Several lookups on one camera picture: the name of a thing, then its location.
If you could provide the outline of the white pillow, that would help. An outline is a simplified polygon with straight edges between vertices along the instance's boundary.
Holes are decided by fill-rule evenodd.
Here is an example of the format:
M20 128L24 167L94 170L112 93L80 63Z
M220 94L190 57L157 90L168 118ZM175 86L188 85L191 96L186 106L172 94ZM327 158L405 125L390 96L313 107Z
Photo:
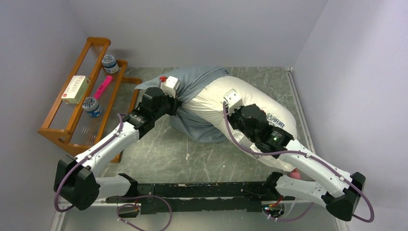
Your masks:
M260 121L263 123L281 128L294 139L298 138L296 120L292 113L267 94L237 77L224 76L212 81L183 106L188 112L210 123L229 141L235 139L239 142L244 147L242 152L247 156L284 172L293 171L294 166L279 160L277 156L256 155L248 152L251 150L258 153L260 150L240 130L233 128L230 124L225 124L223 102L225 101L224 96L230 90L241 98L242 106L238 108L240 114L244 114L245 117L260 116Z

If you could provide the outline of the blue grey pillow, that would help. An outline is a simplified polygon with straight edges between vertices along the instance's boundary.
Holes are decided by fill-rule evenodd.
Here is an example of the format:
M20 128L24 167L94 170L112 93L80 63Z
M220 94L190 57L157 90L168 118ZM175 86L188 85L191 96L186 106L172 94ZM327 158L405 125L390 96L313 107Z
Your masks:
M228 70L223 67L190 66L180 67L145 81L135 88L146 90L149 87L159 87L160 77L175 77L180 81L176 90L177 98L182 103L176 115L170 116L169 123L178 131L186 134L193 141L201 143L219 143L226 141L226 136L210 122L200 118L187 109L187 103L196 97L212 81L227 76Z

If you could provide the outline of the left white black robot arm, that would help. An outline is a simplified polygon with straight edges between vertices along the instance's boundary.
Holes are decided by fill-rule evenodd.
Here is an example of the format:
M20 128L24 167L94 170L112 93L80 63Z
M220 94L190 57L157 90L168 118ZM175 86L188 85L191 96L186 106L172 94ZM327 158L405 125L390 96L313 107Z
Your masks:
M98 175L116 154L152 130L159 118L175 115L178 106L175 87L149 87L138 107L125 117L120 116L119 125L108 136L76 157L63 157L55 176L55 209L84 210L96 200L111 196L134 201L139 195L136 180L126 174L107 178Z

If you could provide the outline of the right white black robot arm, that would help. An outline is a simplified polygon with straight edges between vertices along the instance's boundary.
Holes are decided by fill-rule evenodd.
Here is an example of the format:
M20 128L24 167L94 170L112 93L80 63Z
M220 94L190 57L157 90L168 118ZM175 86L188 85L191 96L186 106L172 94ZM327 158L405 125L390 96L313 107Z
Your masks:
M228 103L223 102L222 108L226 136L239 149L257 159L268 157L274 161L286 161L312 179L297 180L282 173L272 173L264 182L267 198L296 197L324 207L343 221L357 218L372 222L372 206L369 206L368 219L355 214L360 199L369 203L363 193L366 177L362 173L341 170L317 156L290 133L269 125L265 113L255 104L230 110Z

